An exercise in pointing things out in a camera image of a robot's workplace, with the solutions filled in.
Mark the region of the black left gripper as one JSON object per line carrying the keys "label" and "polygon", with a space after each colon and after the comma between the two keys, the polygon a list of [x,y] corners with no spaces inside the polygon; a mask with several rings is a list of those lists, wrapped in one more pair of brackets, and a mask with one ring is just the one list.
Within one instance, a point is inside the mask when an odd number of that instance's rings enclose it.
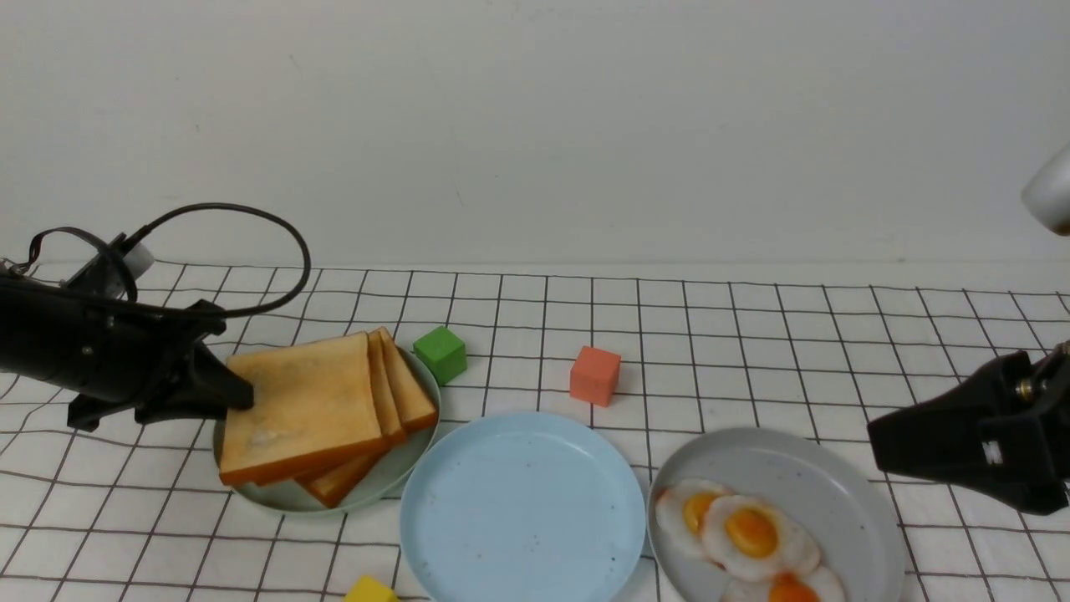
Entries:
{"label": "black left gripper", "polygon": [[207,300],[138,311],[113,298],[3,280],[3,372],[75,392],[66,411],[75,430],[94,431],[123,411],[153,425],[221,421],[229,411],[251,410],[253,385],[204,344],[225,328]]}

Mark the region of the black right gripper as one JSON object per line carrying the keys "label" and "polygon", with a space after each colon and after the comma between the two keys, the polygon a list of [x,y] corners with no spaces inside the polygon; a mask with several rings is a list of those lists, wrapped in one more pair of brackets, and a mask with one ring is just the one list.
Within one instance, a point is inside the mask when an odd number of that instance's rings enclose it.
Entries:
{"label": "black right gripper", "polygon": [[1048,518],[1067,507],[1069,359],[1002,355],[935,399],[867,426],[878,469],[965,487]]}

